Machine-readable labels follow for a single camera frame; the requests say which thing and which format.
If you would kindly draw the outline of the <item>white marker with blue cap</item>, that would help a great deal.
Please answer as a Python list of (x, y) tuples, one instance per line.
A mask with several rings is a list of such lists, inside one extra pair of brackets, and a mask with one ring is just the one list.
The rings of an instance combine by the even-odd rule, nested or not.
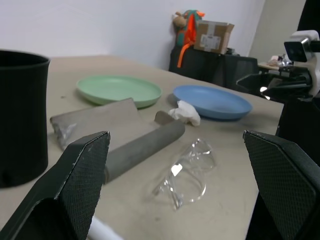
[(89, 240), (124, 240), (109, 225), (104, 224), (95, 215), (92, 217), (91, 225), (87, 234)]

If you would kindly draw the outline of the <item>black plastic cup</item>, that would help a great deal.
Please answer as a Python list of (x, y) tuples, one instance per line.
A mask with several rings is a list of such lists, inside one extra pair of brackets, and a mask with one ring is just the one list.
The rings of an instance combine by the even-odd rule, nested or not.
[(50, 59), (0, 50), (0, 189), (26, 184), (48, 166)]

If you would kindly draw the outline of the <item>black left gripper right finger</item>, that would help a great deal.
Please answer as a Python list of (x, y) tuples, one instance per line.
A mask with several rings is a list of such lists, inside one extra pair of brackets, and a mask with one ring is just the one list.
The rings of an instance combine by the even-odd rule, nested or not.
[(283, 240), (320, 240), (320, 167), (294, 142), (246, 130), (263, 203)]

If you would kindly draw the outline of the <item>black mesh chair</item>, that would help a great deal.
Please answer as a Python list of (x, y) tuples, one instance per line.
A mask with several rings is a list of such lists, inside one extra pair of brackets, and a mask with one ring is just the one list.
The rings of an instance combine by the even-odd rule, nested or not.
[(242, 93), (248, 93), (248, 90), (238, 86), (237, 81), (250, 74), (259, 73), (256, 58), (237, 55), (224, 55), (222, 69), (223, 87)]

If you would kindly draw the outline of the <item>light wooden side table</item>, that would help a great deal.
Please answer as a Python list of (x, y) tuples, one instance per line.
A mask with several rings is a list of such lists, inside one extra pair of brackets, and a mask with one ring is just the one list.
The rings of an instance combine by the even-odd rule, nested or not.
[(278, 71), (280, 68), (284, 67), (278, 61), (259, 62), (257, 66), (260, 72)]

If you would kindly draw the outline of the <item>grey glasses case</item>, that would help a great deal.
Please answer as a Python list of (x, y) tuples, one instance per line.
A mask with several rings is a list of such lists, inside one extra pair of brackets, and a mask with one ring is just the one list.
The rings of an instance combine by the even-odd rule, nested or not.
[(62, 150), (84, 136), (102, 131), (110, 133), (105, 183), (123, 175), (185, 133), (184, 123), (164, 111), (158, 111), (153, 121), (144, 121), (131, 98), (55, 115), (50, 123)]

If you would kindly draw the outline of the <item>white tissue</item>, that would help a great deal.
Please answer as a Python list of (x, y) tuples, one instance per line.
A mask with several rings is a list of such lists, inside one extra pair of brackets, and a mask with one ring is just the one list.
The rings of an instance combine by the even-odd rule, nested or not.
[(177, 102), (177, 108), (169, 110), (168, 115), (175, 120), (180, 120), (184, 124), (191, 124), (194, 127), (201, 124), (201, 117), (197, 110), (191, 104), (183, 100), (179, 100)]

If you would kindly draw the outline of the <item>green plate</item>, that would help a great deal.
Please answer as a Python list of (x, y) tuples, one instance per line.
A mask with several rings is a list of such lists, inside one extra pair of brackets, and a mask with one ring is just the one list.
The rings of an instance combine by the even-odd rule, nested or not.
[(154, 105), (162, 96), (162, 89), (144, 79), (120, 75), (96, 75), (76, 83), (78, 93), (97, 105), (132, 99), (136, 108)]

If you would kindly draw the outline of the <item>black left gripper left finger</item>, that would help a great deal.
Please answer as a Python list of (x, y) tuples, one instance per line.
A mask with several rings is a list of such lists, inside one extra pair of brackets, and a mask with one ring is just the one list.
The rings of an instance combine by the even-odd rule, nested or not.
[(70, 143), (0, 230), (0, 240), (86, 240), (105, 182), (110, 133)]

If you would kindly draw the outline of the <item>stuffed toy with orange vest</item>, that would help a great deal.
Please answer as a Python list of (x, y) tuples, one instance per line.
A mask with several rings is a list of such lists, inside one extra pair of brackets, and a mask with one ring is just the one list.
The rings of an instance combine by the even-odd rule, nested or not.
[(176, 32), (175, 45), (181, 47), (177, 61), (178, 68), (182, 66), (185, 51), (195, 45), (198, 21), (202, 20), (205, 16), (205, 13), (199, 10), (187, 10), (182, 14), (186, 17), (186, 26), (183, 28), (174, 26)]

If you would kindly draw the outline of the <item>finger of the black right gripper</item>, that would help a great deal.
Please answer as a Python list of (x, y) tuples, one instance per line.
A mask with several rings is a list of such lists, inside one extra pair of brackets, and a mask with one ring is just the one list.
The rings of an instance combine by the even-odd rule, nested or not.
[(269, 85), (267, 74), (249, 74), (239, 80), (236, 84), (241, 87), (265, 87)]
[(271, 100), (296, 100), (309, 99), (310, 87), (307, 85), (277, 85), (273, 87), (261, 87), (260, 93)]

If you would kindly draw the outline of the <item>blue plate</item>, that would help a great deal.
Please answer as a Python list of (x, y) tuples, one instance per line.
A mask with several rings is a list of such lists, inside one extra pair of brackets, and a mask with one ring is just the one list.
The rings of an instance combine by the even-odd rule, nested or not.
[(219, 121), (237, 121), (253, 109), (243, 97), (214, 87), (180, 85), (173, 95), (192, 105), (200, 116)]

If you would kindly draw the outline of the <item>clear safety glasses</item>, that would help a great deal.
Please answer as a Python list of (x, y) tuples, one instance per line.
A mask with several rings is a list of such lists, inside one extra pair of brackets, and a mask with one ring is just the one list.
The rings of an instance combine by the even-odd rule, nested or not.
[(152, 190), (157, 197), (164, 194), (175, 210), (200, 200), (206, 193), (205, 175), (217, 166), (214, 150), (201, 138), (194, 140), (168, 168), (160, 183)]

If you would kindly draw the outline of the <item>black cabinet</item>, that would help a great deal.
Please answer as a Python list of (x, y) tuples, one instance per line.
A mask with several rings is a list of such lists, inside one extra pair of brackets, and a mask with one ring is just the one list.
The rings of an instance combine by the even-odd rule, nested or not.
[(178, 60), (181, 47), (173, 47), (170, 53), (168, 71), (195, 80), (225, 86), (225, 56), (223, 54), (188, 48), (182, 57), (181, 66)]

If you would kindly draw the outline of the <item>brown plush toy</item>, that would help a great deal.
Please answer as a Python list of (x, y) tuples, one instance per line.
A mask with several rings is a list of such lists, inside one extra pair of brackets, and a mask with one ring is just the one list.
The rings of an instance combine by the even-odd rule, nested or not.
[(175, 12), (172, 22), (177, 28), (184, 28), (187, 25), (186, 17), (178, 11)]

